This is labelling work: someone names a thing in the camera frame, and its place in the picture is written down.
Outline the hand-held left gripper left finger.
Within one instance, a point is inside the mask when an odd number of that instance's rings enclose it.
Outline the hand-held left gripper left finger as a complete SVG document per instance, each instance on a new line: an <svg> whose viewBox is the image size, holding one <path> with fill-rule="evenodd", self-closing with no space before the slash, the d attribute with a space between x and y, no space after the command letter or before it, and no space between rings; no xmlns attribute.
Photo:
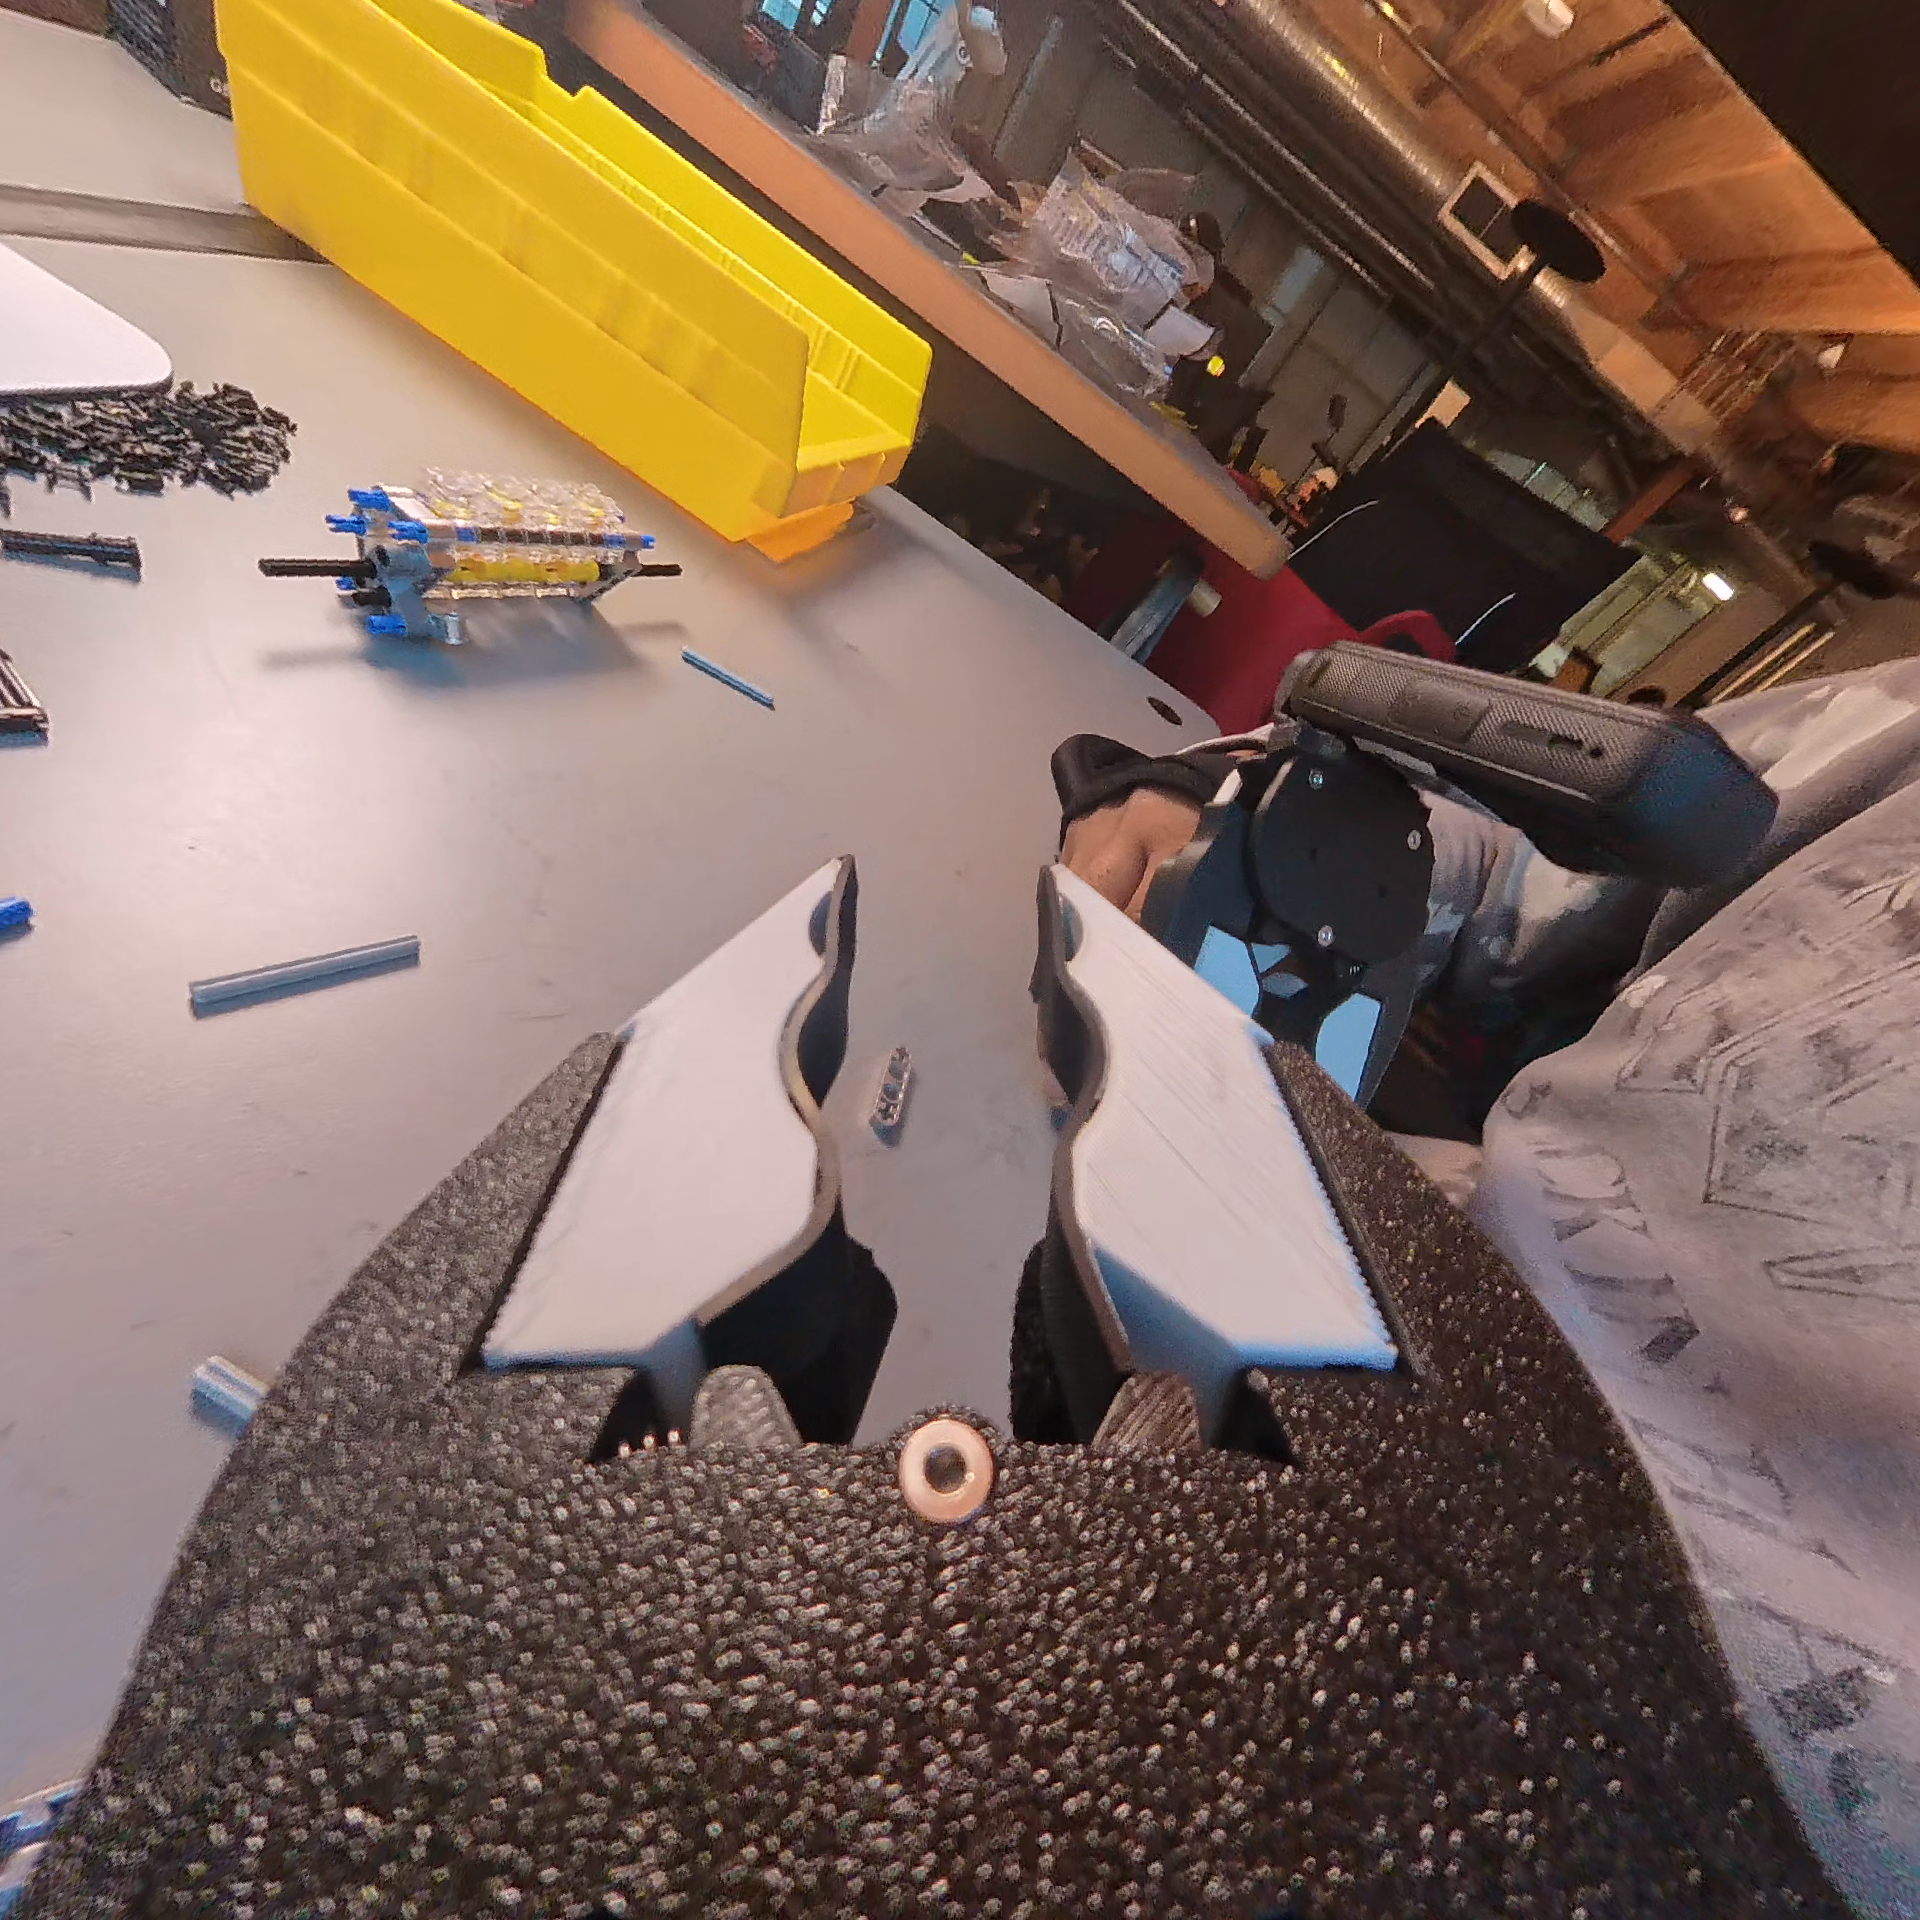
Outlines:
<svg viewBox="0 0 1920 1920"><path fill-rule="evenodd" d="M861 1416L895 1295L847 1235L822 1113L855 957L842 854L619 1028L479 1337L488 1372L626 1368L686 1420L750 1365L795 1420Z"/></svg>

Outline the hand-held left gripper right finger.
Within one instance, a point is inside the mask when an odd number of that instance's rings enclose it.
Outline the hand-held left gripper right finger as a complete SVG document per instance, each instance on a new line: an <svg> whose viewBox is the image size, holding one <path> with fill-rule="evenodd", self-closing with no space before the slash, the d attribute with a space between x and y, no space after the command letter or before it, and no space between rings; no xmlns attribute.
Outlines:
<svg viewBox="0 0 1920 1920"><path fill-rule="evenodd" d="M1405 1329L1262 1028L1067 865L1031 973L1053 1123L1014 1294L1014 1427L1192 1431L1405 1401Z"/></svg>

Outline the person's right forearm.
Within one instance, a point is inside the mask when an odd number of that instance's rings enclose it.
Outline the person's right forearm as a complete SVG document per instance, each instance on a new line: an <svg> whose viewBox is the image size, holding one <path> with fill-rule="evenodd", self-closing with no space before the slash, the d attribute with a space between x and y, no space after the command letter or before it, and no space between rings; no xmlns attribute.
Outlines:
<svg viewBox="0 0 1920 1920"><path fill-rule="evenodd" d="M1426 795L1431 891L1414 1007L1483 1032L1530 1030L1530 1057L1558 1052L1615 1067L1635 1014L1613 1001L1690 888L1567 870L1518 828Z"/></svg>

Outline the grey desk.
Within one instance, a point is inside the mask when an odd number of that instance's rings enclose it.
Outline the grey desk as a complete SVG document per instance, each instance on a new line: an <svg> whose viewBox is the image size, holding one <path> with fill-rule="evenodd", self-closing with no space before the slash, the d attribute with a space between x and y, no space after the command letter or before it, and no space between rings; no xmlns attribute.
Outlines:
<svg viewBox="0 0 1920 1920"><path fill-rule="evenodd" d="M1212 723L934 519L878 493L786 564L717 541L323 262L260 247L223 121L119 47L7 14L18 251L180 376L296 420L252 495L14 491L131 537L142 579L5 561L5 649L50 713L3 766L5 1805L77 1779L223 1464L208 1355L274 1375L389 1229L594 1032L853 854L847 1224L898 1321L861 1440L936 1403L1003 1424L1050 1119L1027 992L1050 755ZM424 467L594 481L683 566L594 607L375 643L325 582L348 486ZM680 661L774 692L760 711ZM195 1020L195 977L416 935L419 966ZM869 1105L916 1086L898 1142Z"/></svg>

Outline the person's right hand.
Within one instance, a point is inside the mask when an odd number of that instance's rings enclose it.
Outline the person's right hand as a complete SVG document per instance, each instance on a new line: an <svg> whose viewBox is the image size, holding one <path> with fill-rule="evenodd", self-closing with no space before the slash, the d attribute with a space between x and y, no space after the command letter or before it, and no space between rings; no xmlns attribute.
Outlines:
<svg viewBox="0 0 1920 1920"><path fill-rule="evenodd" d="M1202 803L1138 783L1071 817L1058 859L1128 921L1141 921L1151 880L1189 847L1199 815Z"/></svg>

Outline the red cabinet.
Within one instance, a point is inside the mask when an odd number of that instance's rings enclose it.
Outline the red cabinet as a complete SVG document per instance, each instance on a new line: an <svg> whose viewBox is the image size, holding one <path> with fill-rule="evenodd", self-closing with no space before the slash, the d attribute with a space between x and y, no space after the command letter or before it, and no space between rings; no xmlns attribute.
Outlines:
<svg viewBox="0 0 1920 1920"><path fill-rule="evenodd" d="M1445 665L1456 661L1451 637L1424 609L1383 615L1355 629L1291 568L1259 580L1231 559L1208 557L1189 603L1143 662L1212 715L1223 735L1234 735L1272 717L1295 656L1344 640Z"/></svg>

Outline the black round lamp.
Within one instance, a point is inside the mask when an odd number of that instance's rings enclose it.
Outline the black round lamp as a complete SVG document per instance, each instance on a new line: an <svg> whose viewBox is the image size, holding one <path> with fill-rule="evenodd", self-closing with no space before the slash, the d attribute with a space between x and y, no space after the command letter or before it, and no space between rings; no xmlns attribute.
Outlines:
<svg viewBox="0 0 1920 1920"><path fill-rule="evenodd" d="M1506 216L1520 251L1527 256L1520 285L1531 285L1544 275L1573 285L1595 285L1605 277L1599 247L1563 211L1539 198L1522 198Z"/></svg>

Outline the small yellow parts bin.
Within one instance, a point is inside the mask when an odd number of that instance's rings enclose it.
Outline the small yellow parts bin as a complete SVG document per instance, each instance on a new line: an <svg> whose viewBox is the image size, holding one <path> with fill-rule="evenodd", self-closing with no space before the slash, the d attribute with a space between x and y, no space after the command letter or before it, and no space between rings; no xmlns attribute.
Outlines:
<svg viewBox="0 0 1920 1920"><path fill-rule="evenodd" d="M733 543L774 564L784 564L842 537L853 525L860 508L861 495L851 495L774 515L760 499L750 495Z"/></svg>

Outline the yellow and clear brick model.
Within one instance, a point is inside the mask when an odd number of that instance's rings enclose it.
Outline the yellow and clear brick model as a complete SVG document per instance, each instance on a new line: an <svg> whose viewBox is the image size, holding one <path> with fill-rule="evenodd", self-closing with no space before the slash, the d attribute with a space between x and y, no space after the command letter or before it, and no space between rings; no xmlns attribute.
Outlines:
<svg viewBox="0 0 1920 1920"><path fill-rule="evenodd" d="M262 557L267 580L325 580L372 640L452 646L463 609L507 600L588 606L631 582L676 580L655 540L596 484L427 469L421 481L352 486L326 527L340 557Z"/></svg>

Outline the clear plastic bags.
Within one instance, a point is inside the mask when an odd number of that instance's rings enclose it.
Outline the clear plastic bags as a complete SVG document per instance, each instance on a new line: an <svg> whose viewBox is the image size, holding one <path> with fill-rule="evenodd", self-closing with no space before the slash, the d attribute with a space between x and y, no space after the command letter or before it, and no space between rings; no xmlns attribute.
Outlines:
<svg viewBox="0 0 1920 1920"><path fill-rule="evenodd" d="M1151 196L1186 176L1101 176L1066 158L1047 182L1003 176L964 125L962 87L1003 73L986 5L942 5L895 69L828 55L802 113L813 147L869 200L939 232L975 285L1120 399L1170 399L1181 363L1207 360L1199 245Z"/></svg>

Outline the light wooden beam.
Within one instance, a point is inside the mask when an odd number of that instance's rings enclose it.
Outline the light wooden beam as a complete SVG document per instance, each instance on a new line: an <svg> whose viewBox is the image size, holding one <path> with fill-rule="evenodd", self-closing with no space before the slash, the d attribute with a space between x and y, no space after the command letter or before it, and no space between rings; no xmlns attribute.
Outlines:
<svg viewBox="0 0 1920 1920"><path fill-rule="evenodd" d="M743 184L933 343L928 420L1120 505L1155 500L1256 579L1282 568L1290 540L1186 432L1082 375L923 228L869 203L639 5L564 5L563 16L570 46L645 102L693 158Z"/></svg>

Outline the pile of blue brick pieces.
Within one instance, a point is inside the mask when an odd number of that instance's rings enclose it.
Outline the pile of blue brick pieces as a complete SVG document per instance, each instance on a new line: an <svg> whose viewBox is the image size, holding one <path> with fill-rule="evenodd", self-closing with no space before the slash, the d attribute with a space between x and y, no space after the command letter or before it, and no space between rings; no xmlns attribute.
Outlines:
<svg viewBox="0 0 1920 1920"><path fill-rule="evenodd" d="M12 484L158 495L208 489L259 493L288 464L296 420L228 381L191 381L142 392L5 399L3 512Z"/></svg>

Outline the large yellow parts bin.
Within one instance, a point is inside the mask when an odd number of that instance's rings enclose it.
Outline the large yellow parts bin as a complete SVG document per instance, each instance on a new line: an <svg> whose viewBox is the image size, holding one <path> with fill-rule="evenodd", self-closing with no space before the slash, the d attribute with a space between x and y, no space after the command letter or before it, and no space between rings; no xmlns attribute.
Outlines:
<svg viewBox="0 0 1920 1920"><path fill-rule="evenodd" d="M931 348L447 3L214 5L247 200L733 541L898 479Z"/></svg>

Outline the white paper sheet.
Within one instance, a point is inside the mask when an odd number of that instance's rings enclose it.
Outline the white paper sheet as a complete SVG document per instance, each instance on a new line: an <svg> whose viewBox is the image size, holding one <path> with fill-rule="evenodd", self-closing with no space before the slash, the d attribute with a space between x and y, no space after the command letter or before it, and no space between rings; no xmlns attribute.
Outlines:
<svg viewBox="0 0 1920 1920"><path fill-rule="evenodd" d="M146 332L3 247L3 399L156 392L172 379Z"/></svg>

